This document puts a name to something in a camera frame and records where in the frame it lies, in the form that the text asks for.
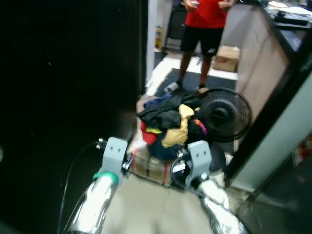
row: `man's hand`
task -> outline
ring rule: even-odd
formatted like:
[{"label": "man's hand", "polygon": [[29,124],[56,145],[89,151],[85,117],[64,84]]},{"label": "man's hand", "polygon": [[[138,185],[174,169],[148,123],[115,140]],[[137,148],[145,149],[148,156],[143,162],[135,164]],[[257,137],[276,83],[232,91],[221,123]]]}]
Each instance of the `man's hand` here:
[{"label": "man's hand", "polygon": [[197,6],[192,5],[191,0],[183,0],[183,3],[187,12],[193,12],[197,9]]},{"label": "man's hand", "polygon": [[228,11],[233,5],[232,1],[227,2],[226,0],[219,1],[218,3],[219,3],[219,7],[221,8],[222,11]]}]

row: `green ring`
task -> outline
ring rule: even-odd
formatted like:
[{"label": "green ring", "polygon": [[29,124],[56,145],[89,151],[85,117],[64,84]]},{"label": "green ring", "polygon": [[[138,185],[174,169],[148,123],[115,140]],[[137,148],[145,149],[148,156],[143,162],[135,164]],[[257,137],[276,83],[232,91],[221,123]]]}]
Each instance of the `green ring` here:
[{"label": "green ring", "polygon": [[113,180],[113,182],[116,185],[118,185],[118,182],[119,182],[118,177],[114,173],[111,173],[111,172],[97,172],[94,174],[93,179],[97,179],[97,178],[102,177],[102,176],[110,177]]}]

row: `yellow cloth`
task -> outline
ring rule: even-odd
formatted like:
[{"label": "yellow cloth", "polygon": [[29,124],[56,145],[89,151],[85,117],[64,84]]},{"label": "yellow cloth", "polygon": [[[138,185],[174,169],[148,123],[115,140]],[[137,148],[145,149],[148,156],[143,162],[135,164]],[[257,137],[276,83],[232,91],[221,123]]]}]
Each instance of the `yellow cloth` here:
[{"label": "yellow cloth", "polygon": [[145,129],[146,132],[148,133],[155,133],[155,134],[161,134],[162,131],[160,131],[158,128],[147,128]]},{"label": "yellow cloth", "polygon": [[174,146],[176,144],[183,144],[187,140],[187,121],[194,115],[194,111],[186,106],[179,106],[179,113],[181,116],[181,127],[179,129],[169,129],[165,138],[161,141],[164,148]]}]

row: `red shirt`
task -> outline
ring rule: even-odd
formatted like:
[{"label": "red shirt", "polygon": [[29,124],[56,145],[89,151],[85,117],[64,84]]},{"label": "red shirt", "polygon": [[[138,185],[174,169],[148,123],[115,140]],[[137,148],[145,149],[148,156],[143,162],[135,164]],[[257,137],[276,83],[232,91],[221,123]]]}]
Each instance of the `red shirt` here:
[{"label": "red shirt", "polygon": [[222,0],[197,0],[198,9],[187,14],[185,24],[194,28],[224,28],[227,12],[220,9]]}]

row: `gray bracket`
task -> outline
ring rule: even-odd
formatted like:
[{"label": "gray bracket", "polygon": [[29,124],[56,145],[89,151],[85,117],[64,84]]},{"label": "gray bracket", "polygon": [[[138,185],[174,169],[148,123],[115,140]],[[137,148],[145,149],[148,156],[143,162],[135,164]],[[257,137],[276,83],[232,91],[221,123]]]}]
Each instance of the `gray bracket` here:
[{"label": "gray bracket", "polygon": [[123,174],[121,172],[123,158],[126,153],[128,143],[125,140],[121,140],[115,137],[110,137],[107,141],[105,151],[103,154],[102,167],[98,171],[111,172],[115,174],[119,179],[119,184],[123,180]]},{"label": "gray bracket", "polygon": [[188,145],[188,150],[190,151],[191,154],[192,167],[190,174],[187,176],[185,180],[185,185],[187,187],[190,187],[193,179],[197,177],[203,175],[209,178],[210,176],[209,167],[212,159],[209,144],[206,141],[201,140],[191,143]]}]

